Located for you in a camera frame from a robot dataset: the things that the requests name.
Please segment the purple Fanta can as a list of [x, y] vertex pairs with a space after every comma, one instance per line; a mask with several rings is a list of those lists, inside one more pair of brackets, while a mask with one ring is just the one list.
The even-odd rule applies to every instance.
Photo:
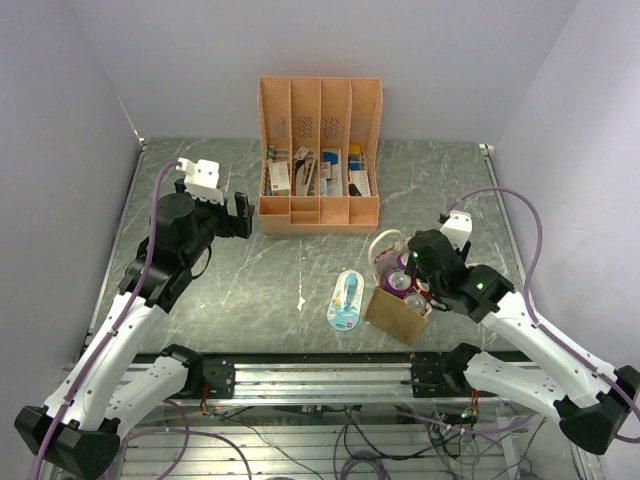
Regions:
[[411, 252], [409, 250], [404, 250], [403, 252], [401, 252], [396, 258], [396, 268], [405, 271], [407, 269], [410, 258]]

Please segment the brown canvas tote bag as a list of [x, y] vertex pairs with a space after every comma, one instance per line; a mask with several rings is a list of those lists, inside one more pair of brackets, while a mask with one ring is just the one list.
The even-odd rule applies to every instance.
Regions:
[[[432, 312], [431, 295], [424, 296], [428, 302], [426, 313], [418, 315], [404, 303], [404, 298], [397, 298], [382, 288], [386, 274], [396, 268], [398, 255], [404, 250], [409, 250], [407, 243], [408, 238], [405, 238], [400, 230], [389, 229], [380, 233], [369, 245], [367, 260], [375, 287], [365, 319], [396, 340], [411, 345], [429, 322]], [[408, 266], [405, 273], [412, 279], [411, 292], [417, 292], [413, 287], [414, 277], [408, 272]]]

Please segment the red cola can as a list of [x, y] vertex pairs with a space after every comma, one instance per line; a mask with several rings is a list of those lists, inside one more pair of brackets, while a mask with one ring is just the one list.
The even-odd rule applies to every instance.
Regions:
[[413, 287], [414, 289], [423, 296], [429, 296], [429, 284], [426, 281], [420, 280], [419, 278], [413, 278]]

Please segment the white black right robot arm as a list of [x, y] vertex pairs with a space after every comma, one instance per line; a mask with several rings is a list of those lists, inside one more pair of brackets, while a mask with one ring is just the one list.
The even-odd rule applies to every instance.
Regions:
[[462, 343], [445, 357], [442, 387], [455, 396], [475, 389], [506, 397], [555, 421], [579, 448], [604, 454], [635, 405], [638, 370], [580, 347], [538, 316], [497, 270], [466, 265], [440, 231], [417, 232], [408, 249], [409, 270], [437, 303], [502, 336], [536, 365], [517, 367]]

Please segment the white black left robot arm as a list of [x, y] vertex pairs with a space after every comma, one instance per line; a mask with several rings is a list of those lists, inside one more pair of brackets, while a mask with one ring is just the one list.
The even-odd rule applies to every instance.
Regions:
[[157, 404], [201, 391], [202, 355], [177, 344], [126, 386], [120, 381], [144, 339], [195, 279], [192, 269], [211, 252], [213, 240], [250, 237], [255, 208], [244, 193], [235, 193], [234, 200], [234, 214], [225, 202], [187, 192], [154, 201], [150, 234], [127, 267], [102, 326], [58, 389], [42, 405], [23, 407], [15, 419], [39, 462], [98, 479], [124, 437]]

